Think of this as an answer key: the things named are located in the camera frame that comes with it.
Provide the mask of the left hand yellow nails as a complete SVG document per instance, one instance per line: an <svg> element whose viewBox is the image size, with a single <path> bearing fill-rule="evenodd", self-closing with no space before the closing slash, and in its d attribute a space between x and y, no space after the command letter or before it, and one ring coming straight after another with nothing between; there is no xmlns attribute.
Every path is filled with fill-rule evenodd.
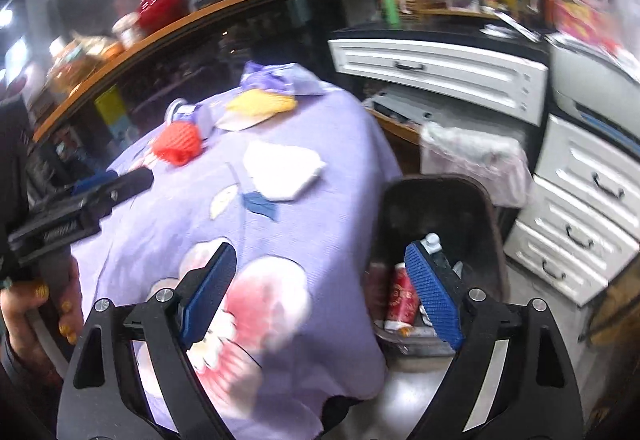
<svg viewBox="0 0 640 440"><path fill-rule="evenodd" d="M52 291L42 279L15 282L1 290L1 315L13 352L34 373L53 370L51 350L77 344L84 326L76 259L66 260L64 286Z"/></svg>

